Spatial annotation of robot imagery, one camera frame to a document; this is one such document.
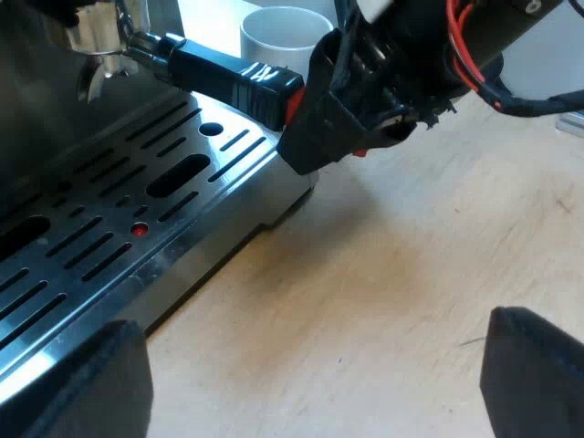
espresso machine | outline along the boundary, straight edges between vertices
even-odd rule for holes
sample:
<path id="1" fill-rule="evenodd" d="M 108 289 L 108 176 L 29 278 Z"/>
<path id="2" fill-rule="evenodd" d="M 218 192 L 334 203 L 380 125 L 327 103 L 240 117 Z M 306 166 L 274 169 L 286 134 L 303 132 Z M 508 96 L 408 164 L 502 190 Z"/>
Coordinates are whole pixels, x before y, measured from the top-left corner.
<path id="1" fill-rule="evenodd" d="M 0 2 L 0 402 L 109 321 L 151 330 L 317 181 L 265 106 L 297 75 L 221 58 L 222 103 L 167 83 L 176 0 L 51 3 Z"/>

slot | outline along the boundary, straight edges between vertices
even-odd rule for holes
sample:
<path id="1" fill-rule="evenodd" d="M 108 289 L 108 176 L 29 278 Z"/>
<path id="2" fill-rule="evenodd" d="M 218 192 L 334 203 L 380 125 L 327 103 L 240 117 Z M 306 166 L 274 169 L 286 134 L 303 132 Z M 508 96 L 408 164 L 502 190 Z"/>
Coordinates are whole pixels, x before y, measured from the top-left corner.
<path id="1" fill-rule="evenodd" d="M 57 192 L 66 193 L 73 188 L 73 184 L 69 181 L 61 181 L 57 184 Z"/>
<path id="2" fill-rule="evenodd" d="M 167 146 L 166 148 L 164 148 L 162 151 L 158 152 L 156 154 L 156 156 L 158 158 L 163 157 L 164 155 L 166 155 L 168 152 L 174 150 L 176 147 L 180 146 L 181 144 L 183 144 L 186 141 L 186 137 L 181 137 L 179 140 L 175 141 L 173 144 L 171 144 L 170 146 Z"/>
<path id="3" fill-rule="evenodd" d="M 153 198 L 166 198 L 201 173 L 210 163 L 211 160 L 206 155 L 189 155 L 154 180 L 146 188 L 146 193 Z"/>
<path id="4" fill-rule="evenodd" d="M 6 219 L 9 219 L 10 217 L 14 216 L 15 214 L 20 213 L 29 205 L 32 205 L 42 197 L 43 197 L 42 193 L 35 193 L 31 197 L 26 198 L 22 203 L 16 204 L 14 207 L 8 210 L 3 216 L 0 216 L 0 222 L 3 222 Z"/>
<path id="5" fill-rule="evenodd" d="M 71 213 L 69 213 L 69 217 L 70 218 L 77 217 L 80 214 L 82 214 L 83 212 L 85 212 L 85 206 L 84 205 L 80 205 L 75 210 L 73 210 Z"/>
<path id="6" fill-rule="evenodd" d="M 221 151 L 221 152 L 227 151 L 234 144 L 236 144 L 238 141 L 243 139 L 247 134 L 249 134 L 249 130 L 242 130 L 239 134 L 237 134 L 230 141 L 228 141 L 226 144 L 224 144 L 219 151 Z"/>
<path id="7" fill-rule="evenodd" d="M 131 248 L 131 243 L 126 242 L 124 245 L 120 246 L 114 253 L 106 257 L 103 261 L 97 264 L 93 269 L 91 269 L 87 274 L 85 274 L 81 280 L 83 282 L 88 282 L 90 279 L 94 278 L 97 274 L 103 271 L 106 267 L 111 265 L 113 262 L 122 257 Z"/>
<path id="8" fill-rule="evenodd" d="M 144 132 L 146 132 L 147 130 L 150 130 L 151 128 L 155 127 L 156 125 L 158 125 L 161 121 L 168 119 L 169 117 L 171 117 L 172 114 L 174 114 L 176 111 L 180 110 L 181 108 L 186 107 L 187 102 L 181 102 L 179 103 L 177 106 L 175 106 L 172 109 L 169 109 L 168 111 L 166 111 L 164 114 L 162 114 L 160 117 L 157 117 L 156 119 L 154 119 L 153 121 L 151 121 L 150 123 L 147 123 L 146 125 L 142 126 L 140 129 L 134 131 L 132 134 L 130 134 L 128 137 L 126 137 L 126 141 L 132 141 L 137 139 L 138 137 L 140 137 Z"/>
<path id="9" fill-rule="evenodd" d="M 104 234 L 102 237 L 100 237 L 93 244 L 91 244 L 90 246 L 85 248 L 83 251 L 81 251 L 79 254 L 77 254 L 76 256 L 71 258 L 68 262 L 66 262 L 63 267 L 65 269 L 72 268 L 77 263 L 79 263 L 81 260 L 83 260 L 84 258 L 87 258 L 89 255 L 91 255 L 91 253 L 96 252 L 98 249 L 100 249 L 102 246 L 104 246 L 106 244 L 106 242 L 108 242 L 112 237 L 113 237 L 113 233 Z"/>
<path id="10" fill-rule="evenodd" d="M 216 174 L 214 174 L 211 178 L 209 178 L 209 183 L 214 183 L 219 178 L 221 178 L 223 175 L 225 175 L 227 172 L 229 172 L 236 164 L 238 164 L 243 158 L 245 158 L 245 156 L 247 156 L 251 151 L 253 151 L 257 146 L 262 144 L 264 141 L 266 141 L 266 137 L 262 137 L 262 138 L 256 140 L 250 146 L 248 146 L 247 149 L 245 149 L 245 151 L 241 152 L 239 155 L 237 155 L 235 158 L 233 158 L 230 162 L 228 162 L 223 168 L 221 168 L 219 171 L 217 171 Z"/>
<path id="11" fill-rule="evenodd" d="M 173 132 L 174 130 L 176 130 L 177 128 L 179 128 L 181 125 L 183 125 L 185 122 L 189 121 L 194 116 L 196 116 L 197 114 L 199 114 L 200 112 L 201 112 L 201 109 L 200 108 L 197 108 L 195 111 L 191 111 L 189 114 L 187 114 L 186 116 L 184 116 L 182 119 L 180 119 L 176 123 L 173 123 L 173 125 L 171 125 L 170 127 L 168 127 L 166 130 L 163 130 L 160 134 L 155 135 L 150 140 L 148 140 L 144 144 L 142 144 L 141 145 L 141 149 L 148 149 L 148 148 L 150 148 L 152 146 L 152 144 L 154 144 L 156 141 L 164 138 L 165 136 L 167 136 L 168 134 L 170 134 L 171 132 Z"/>
<path id="12" fill-rule="evenodd" d="M 119 189 L 123 184 L 127 183 L 133 177 L 135 177 L 139 173 L 142 173 L 144 171 L 144 169 L 146 169 L 146 166 L 142 165 L 142 166 L 138 166 L 133 171 L 126 173 L 124 176 L 122 176 L 120 179 L 118 179 L 114 184 L 112 184 L 112 185 L 108 186 L 106 189 L 102 190 L 99 193 L 99 197 L 103 198 L 104 196 L 107 196 L 108 194 L 112 193 L 114 190 Z"/>
<path id="13" fill-rule="evenodd" d="M 34 242 L 51 227 L 45 216 L 30 216 L 12 230 L 0 235 L 0 263 Z"/>
<path id="14" fill-rule="evenodd" d="M 53 208 L 57 209 L 61 205 L 67 202 L 67 198 L 58 198 L 52 205 Z"/>
<path id="15" fill-rule="evenodd" d="M 6 318 L 8 315 L 10 315 L 12 312 L 14 312 L 17 308 L 19 308 L 20 306 L 25 304 L 30 298 L 35 296 L 38 292 L 40 292 L 41 290 L 43 290 L 47 286 L 48 286 L 47 281 L 41 281 L 40 283 L 36 284 L 31 289 L 27 290 L 27 292 L 22 294 L 20 297 L 15 299 L 8 306 L 6 306 L 2 310 L 0 310 L 0 321 L 2 319 Z"/>
<path id="16" fill-rule="evenodd" d="M 66 237 L 65 239 L 61 240 L 58 244 L 53 246 L 53 248 L 47 252 L 46 257 L 50 258 L 59 251 L 61 251 L 63 248 L 66 248 L 67 246 L 71 245 L 82 235 L 84 235 L 87 231 L 89 231 L 90 229 L 94 228 L 97 224 L 99 224 L 102 220 L 103 218 L 101 216 L 97 216 L 91 219 L 91 221 L 87 222 L 85 225 L 79 228 L 75 233 L 73 233 L 69 237 Z"/>
<path id="17" fill-rule="evenodd" d="M 37 310 L 30 317 L 28 317 L 24 322 L 22 322 L 18 327 L 12 330 L 3 339 L 0 339 L 0 349 L 5 348 L 10 342 L 18 338 L 25 331 L 34 326 L 42 317 L 44 317 L 48 312 L 56 308 L 67 298 L 67 294 L 58 294 L 54 297 L 48 304 L 46 304 L 41 309 Z"/>
<path id="18" fill-rule="evenodd" d="M 106 167 L 103 171 L 101 171 L 97 175 L 93 176 L 89 180 L 89 182 L 90 183 L 96 183 L 97 181 L 99 181 L 99 180 L 105 178 L 106 176 L 108 176 L 110 173 L 118 170 L 121 166 L 123 166 L 129 160 L 130 160 L 130 157 L 123 157 L 123 158 L 117 160 L 116 162 L 114 162 L 113 164 L 111 164 L 111 166 Z"/>
<path id="19" fill-rule="evenodd" d="M 168 210 L 165 214 L 158 218 L 158 222 L 166 222 L 168 221 L 174 214 L 179 212 L 186 204 L 192 201 L 194 198 L 197 197 L 198 192 L 190 192 L 184 198 L 181 199 L 178 203 L 176 203 L 170 210 Z"/>
<path id="20" fill-rule="evenodd" d="M 134 217 L 140 217 L 143 214 L 146 214 L 146 212 L 148 212 L 148 205 L 143 205 L 138 210 L 136 210 L 136 212 L 134 212 Z"/>
<path id="21" fill-rule="evenodd" d="M 81 164 L 77 169 L 73 171 L 74 175 L 79 175 L 80 173 L 90 169 L 91 167 L 95 166 L 98 162 L 102 161 L 104 158 L 108 157 L 113 153 L 113 148 L 108 148 L 103 152 L 98 153 L 93 158 L 87 160 L 83 164 Z"/>
<path id="22" fill-rule="evenodd" d="M 4 292 L 9 287 L 18 283 L 20 280 L 22 280 L 27 275 L 28 275 L 28 269 L 26 267 L 23 267 L 16 274 L 14 274 L 13 276 L 11 276 L 10 278 L 8 278 L 7 280 L 5 280 L 3 283 L 0 284 L 0 293 Z"/>
<path id="23" fill-rule="evenodd" d="M 131 199 L 131 196 L 129 196 L 128 194 L 126 196 L 124 196 L 123 198 L 121 198 L 119 201 L 116 202 L 116 208 L 121 208 L 124 205 L 126 205 Z"/>

drip tray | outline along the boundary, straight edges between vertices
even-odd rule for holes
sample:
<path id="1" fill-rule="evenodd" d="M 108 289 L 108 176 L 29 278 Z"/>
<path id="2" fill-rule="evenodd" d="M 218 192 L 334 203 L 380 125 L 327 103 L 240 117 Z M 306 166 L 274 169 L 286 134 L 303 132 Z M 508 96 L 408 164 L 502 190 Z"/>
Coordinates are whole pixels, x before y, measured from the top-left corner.
<path id="1" fill-rule="evenodd" d="M 51 169 L 0 211 L 0 401 L 112 319 L 150 327 L 315 182 L 187 94 Z"/>

wire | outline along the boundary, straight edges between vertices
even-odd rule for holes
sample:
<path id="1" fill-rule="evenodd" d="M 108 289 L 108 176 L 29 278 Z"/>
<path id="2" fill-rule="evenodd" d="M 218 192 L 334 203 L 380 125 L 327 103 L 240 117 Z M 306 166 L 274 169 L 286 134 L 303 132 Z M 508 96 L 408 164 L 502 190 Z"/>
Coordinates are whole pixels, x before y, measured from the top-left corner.
<path id="1" fill-rule="evenodd" d="M 582 18 L 584 18 L 584 6 L 578 3 L 578 0 L 568 0 L 571 6 L 574 8 L 576 12 L 578 12 Z"/>
<path id="2" fill-rule="evenodd" d="M 532 100 L 517 98 L 507 89 L 486 82 L 485 77 L 473 61 L 463 37 L 464 27 L 473 13 L 476 3 L 475 0 L 470 0 L 464 7 L 461 7 L 461 1 L 464 0 L 446 0 L 446 18 L 450 43 L 454 51 L 454 71 L 468 88 L 474 90 L 497 111 L 507 115 L 537 117 L 584 110 L 584 89 L 552 96 L 547 100 Z M 578 0 L 569 0 L 569 2 L 584 17 L 584 7 L 578 3 Z"/>
<path id="3" fill-rule="evenodd" d="M 475 93 L 478 92 L 478 85 L 476 85 L 476 83 L 474 83 L 473 80 L 468 77 L 468 75 L 463 71 L 463 66 L 461 66 L 460 64 L 461 63 L 458 57 L 453 56 L 453 66 L 454 71 L 456 71 L 456 74 L 460 77 L 460 79 L 468 88 L 470 88 Z"/>
<path id="4" fill-rule="evenodd" d="M 463 32 L 459 25 L 458 20 L 454 16 L 454 10 L 456 8 L 457 2 L 455 0 L 446 0 L 446 16 L 448 18 L 448 29 L 450 31 L 450 35 L 452 40 L 454 41 L 453 47 L 454 50 L 458 53 L 459 58 L 463 62 L 463 64 L 467 67 L 470 73 L 474 76 L 474 78 L 478 82 L 485 82 L 485 77 L 481 73 L 481 71 L 476 66 L 475 62 L 473 61 L 473 57 L 471 57 L 470 52 L 468 51 L 468 47 L 464 42 Z M 474 5 L 469 3 L 463 9 L 464 14 L 464 21 L 468 18 L 471 14 Z"/>

red wire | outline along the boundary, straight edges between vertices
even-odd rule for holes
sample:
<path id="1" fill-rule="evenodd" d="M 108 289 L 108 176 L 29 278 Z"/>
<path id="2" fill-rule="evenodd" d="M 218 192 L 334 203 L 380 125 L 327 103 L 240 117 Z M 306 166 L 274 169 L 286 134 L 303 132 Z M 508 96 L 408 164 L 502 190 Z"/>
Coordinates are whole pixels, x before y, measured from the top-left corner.
<path id="1" fill-rule="evenodd" d="M 464 82 L 464 84 L 472 91 L 474 92 L 478 91 L 478 86 L 473 82 L 472 79 L 468 77 L 456 56 L 453 56 L 453 61 L 454 70 L 456 71 L 456 74 L 460 77 L 460 79 Z"/>
<path id="2" fill-rule="evenodd" d="M 468 51 L 468 47 L 464 42 L 461 27 L 461 23 L 464 24 L 466 22 L 466 19 L 471 14 L 474 5 L 471 3 L 464 7 L 459 22 L 456 20 L 454 16 L 454 10 L 457 4 L 458 0 L 446 0 L 446 16 L 448 18 L 448 29 L 454 40 L 454 48 L 457 50 L 461 60 L 467 66 L 467 68 L 470 70 L 471 74 L 476 78 L 476 80 L 480 82 L 485 82 L 485 77 L 481 73 L 481 70 L 479 70 L 478 67 L 476 66 L 475 62 L 473 61 L 473 57 L 471 57 L 471 54 Z"/>

